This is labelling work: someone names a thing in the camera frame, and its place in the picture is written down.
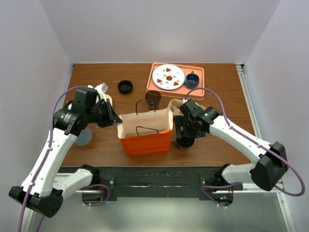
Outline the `beige pulp cup carrier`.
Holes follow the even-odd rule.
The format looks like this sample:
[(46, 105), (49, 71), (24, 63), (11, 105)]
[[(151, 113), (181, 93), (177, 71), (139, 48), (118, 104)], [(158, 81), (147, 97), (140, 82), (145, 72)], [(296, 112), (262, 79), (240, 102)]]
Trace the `beige pulp cup carrier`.
[(189, 112), (192, 112), (193, 109), (189, 109), (188, 107), (182, 107), (183, 104), (185, 104), (187, 101), (192, 101), (196, 106), (199, 106), (203, 111), (206, 109), (204, 106), (196, 103), (193, 99), (172, 99), (169, 104), (168, 108), (172, 111), (173, 118), (177, 116), (188, 116)]

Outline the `orange paper bag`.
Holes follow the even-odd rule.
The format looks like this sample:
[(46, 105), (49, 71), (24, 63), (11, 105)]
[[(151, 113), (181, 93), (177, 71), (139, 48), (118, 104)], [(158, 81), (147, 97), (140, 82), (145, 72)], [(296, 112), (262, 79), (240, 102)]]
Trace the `orange paper bag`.
[[(169, 108), (122, 114), (117, 125), (118, 138), (128, 157), (168, 153), (173, 130), (173, 115)], [(129, 133), (156, 131), (157, 134), (128, 137)]]

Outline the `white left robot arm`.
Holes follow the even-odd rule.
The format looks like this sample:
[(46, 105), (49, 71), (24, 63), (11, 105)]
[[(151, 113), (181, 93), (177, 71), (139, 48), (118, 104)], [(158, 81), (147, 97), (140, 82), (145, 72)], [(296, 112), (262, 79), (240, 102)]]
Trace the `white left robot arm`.
[(12, 199), (51, 218), (73, 193), (100, 185), (99, 169), (86, 164), (61, 181), (55, 181), (55, 177), (68, 150), (88, 124), (104, 128), (122, 123), (105, 96), (106, 88), (105, 84), (75, 87), (74, 99), (53, 111), (46, 144), (27, 178), (20, 186), (11, 187)]

